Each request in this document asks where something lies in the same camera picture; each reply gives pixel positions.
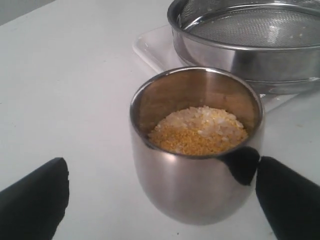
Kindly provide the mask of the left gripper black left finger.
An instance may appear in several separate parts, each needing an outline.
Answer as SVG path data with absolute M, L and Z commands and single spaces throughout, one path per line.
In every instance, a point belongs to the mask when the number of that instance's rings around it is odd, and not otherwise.
M 0 238 L 51 240 L 69 197 L 67 163 L 54 158 L 0 192 Z

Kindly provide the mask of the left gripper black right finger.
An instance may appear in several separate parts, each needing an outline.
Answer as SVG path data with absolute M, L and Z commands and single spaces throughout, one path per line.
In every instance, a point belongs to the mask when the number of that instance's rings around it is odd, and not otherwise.
M 278 160 L 264 156 L 256 195 L 278 240 L 320 238 L 320 187 Z

